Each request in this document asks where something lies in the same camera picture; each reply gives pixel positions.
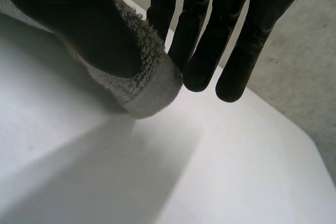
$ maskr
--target gloved hand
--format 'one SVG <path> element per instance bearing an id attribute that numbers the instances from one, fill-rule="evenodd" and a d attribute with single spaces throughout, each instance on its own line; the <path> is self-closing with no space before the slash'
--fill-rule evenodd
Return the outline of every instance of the gloved hand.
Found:
<path id="1" fill-rule="evenodd" d="M 147 19 L 162 39 L 176 0 L 151 0 Z M 209 84 L 246 0 L 213 0 L 210 20 L 198 46 L 209 0 L 184 0 L 169 56 L 183 72 L 185 86 L 195 92 Z M 216 86 L 217 96 L 235 102 L 243 94 L 261 50 L 276 21 L 294 0 L 250 0 L 235 48 Z"/>

